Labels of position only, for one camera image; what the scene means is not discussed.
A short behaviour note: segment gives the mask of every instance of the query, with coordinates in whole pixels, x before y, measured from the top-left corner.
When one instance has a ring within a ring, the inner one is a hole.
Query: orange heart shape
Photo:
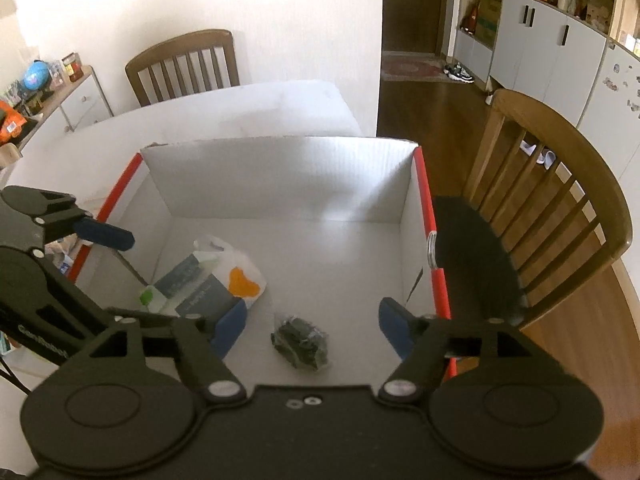
[[[240,267],[234,267],[229,273],[229,292],[238,298],[252,298],[260,293],[260,285],[247,278]]]

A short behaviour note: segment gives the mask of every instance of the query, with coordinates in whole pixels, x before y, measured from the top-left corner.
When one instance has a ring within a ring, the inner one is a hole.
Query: chair seat
[[[527,297],[511,257],[491,226],[462,197],[436,196],[436,261],[444,269],[451,317],[501,318],[516,326]]]

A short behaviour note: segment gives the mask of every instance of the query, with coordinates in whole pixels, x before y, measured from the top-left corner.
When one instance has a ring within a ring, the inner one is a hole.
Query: orange bag
[[[22,115],[0,99],[0,110],[6,113],[6,117],[0,128],[0,142],[8,142],[12,137],[17,137],[22,132],[22,126],[27,122]]]

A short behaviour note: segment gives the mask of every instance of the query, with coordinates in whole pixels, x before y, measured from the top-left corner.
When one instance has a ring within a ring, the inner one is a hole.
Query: dark brown door
[[[382,0],[382,49],[435,52],[441,0]]]

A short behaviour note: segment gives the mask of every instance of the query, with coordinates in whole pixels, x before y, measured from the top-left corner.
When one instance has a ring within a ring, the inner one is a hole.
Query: black and white sneaker
[[[461,81],[463,83],[472,83],[475,81],[473,76],[466,71],[466,69],[458,63],[456,66],[450,68],[449,72],[445,72],[450,79],[454,81]]]

